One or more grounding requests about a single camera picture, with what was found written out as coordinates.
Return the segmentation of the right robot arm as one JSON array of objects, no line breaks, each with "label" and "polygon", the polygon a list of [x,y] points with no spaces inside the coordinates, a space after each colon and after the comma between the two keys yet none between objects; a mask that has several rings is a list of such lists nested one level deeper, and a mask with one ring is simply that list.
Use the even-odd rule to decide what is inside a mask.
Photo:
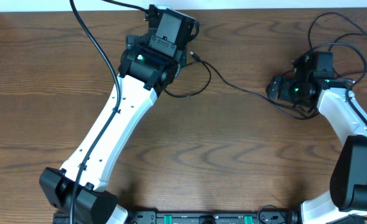
[{"label": "right robot arm", "polygon": [[367,114],[350,84],[335,79],[333,54],[310,52],[292,64],[294,76],[275,76],[266,88],[278,99],[316,110],[330,123],[343,148],[329,190],[301,203],[288,223],[363,223],[367,221]]}]

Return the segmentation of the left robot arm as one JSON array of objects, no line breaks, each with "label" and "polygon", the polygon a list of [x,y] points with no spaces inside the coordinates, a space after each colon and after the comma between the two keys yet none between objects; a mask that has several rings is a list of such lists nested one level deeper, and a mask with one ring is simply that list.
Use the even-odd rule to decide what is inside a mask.
[{"label": "left robot arm", "polygon": [[134,128],[186,63],[196,19],[152,5],[143,35],[128,35],[112,92],[75,152],[58,169],[46,168],[39,184],[57,209],[55,223],[124,223],[128,211],[107,187]]}]

